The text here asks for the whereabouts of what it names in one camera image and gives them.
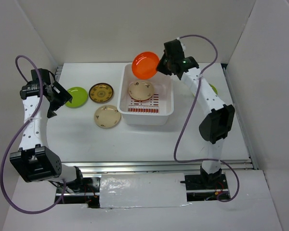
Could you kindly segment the cream patterned plate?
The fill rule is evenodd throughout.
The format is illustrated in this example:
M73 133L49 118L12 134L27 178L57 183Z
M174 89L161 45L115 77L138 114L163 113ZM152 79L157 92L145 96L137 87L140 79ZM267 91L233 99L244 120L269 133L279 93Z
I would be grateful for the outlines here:
M93 118L97 126L112 128L120 121L121 113L114 105L104 105L95 111Z
M137 101L145 101L155 93L154 85L147 80L137 80L130 84L129 95Z

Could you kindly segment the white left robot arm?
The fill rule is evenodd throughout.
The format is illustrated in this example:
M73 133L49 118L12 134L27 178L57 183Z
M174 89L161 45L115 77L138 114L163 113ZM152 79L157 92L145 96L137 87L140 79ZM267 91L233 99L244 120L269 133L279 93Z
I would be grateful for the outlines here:
M69 94L47 69L31 70L32 80L20 90L25 119L18 151L10 153L10 162L25 182L51 181L73 192L85 188L85 179L76 166L67 167L51 151L47 142L48 119L56 110L72 101Z

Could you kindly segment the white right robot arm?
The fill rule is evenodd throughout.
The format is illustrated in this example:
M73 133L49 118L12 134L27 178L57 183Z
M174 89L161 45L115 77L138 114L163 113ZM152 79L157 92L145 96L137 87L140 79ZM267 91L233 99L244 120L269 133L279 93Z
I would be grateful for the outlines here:
M222 174L221 155L224 139L232 128L235 109L227 105L204 78L206 68L200 69L193 57L186 57L184 47L177 38L164 43L164 53L156 70L166 75L176 75L194 94L192 106L201 106L204 119L199 125L199 133L208 143L208 154L201 162L200 183L204 188L212 188Z

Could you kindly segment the green plate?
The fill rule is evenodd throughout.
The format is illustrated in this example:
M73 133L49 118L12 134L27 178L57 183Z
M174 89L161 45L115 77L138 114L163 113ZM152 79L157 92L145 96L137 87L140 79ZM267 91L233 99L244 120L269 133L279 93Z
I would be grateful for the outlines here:
M216 89L212 84L210 84L210 87L213 89L213 91L215 92L215 94L218 95L217 89Z
M66 102L65 106L69 108L79 108L88 100L88 93L82 87L71 87L67 92L72 96L72 101Z

